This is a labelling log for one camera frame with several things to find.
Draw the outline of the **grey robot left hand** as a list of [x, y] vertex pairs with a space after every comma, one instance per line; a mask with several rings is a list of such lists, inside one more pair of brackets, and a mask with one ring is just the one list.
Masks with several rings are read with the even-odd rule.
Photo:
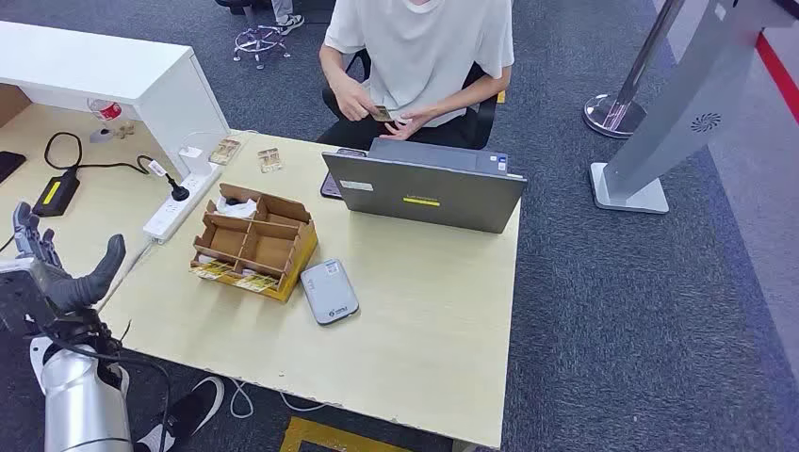
[[106, 254], [94, 270], [84, 276], [69, 274], [56, 251], [55, 231], [39, 230], [40, 217], [27, 202], [19, 202], [12, 214], [14, 242], [18, 255], [14, 262], [25, 264], [34, 274], [39, 290], [63, 313], [92, 307], [105, 298], [126, 255], [122, 234], [112, 235]]

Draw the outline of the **person's right hand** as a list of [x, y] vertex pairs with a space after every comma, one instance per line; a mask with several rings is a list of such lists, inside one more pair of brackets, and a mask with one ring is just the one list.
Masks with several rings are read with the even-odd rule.
[[362, 85], [347, 75], [338, 77], [331, 84], [340, 112], [349, 121], [360, 121], [379, 113]]

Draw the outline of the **person's left hand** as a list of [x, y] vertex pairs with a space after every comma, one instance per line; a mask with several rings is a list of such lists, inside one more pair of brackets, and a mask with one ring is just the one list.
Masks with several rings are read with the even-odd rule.
[[436, 117], [437, 114], [433, 108], [424, 108], [403, 113], [395, 121], [385, 122], [383, 124], [387, 133], [381, 135], [381, 137], [394, 140], [409, 140], [415, 133]]

